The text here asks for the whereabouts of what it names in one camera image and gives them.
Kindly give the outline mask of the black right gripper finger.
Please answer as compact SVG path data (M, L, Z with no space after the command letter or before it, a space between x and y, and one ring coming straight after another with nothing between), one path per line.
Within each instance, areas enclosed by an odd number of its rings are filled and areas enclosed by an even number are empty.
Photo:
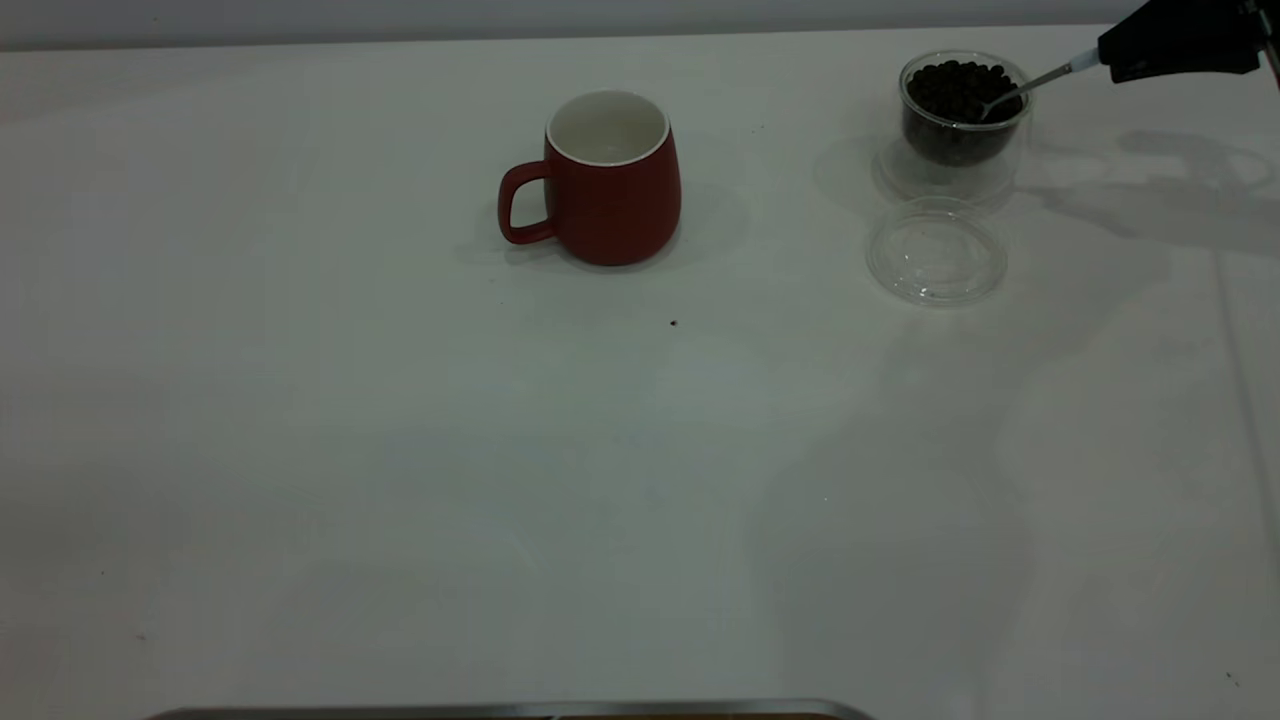
M1245 1L1147 1L1098 38L1102 61L1192 59L1257 47Z
M1184 74L1244 76L1260 69L1254 46L1193 46L1172 50L1124 49L1105 50L1105 65L1115 85Z

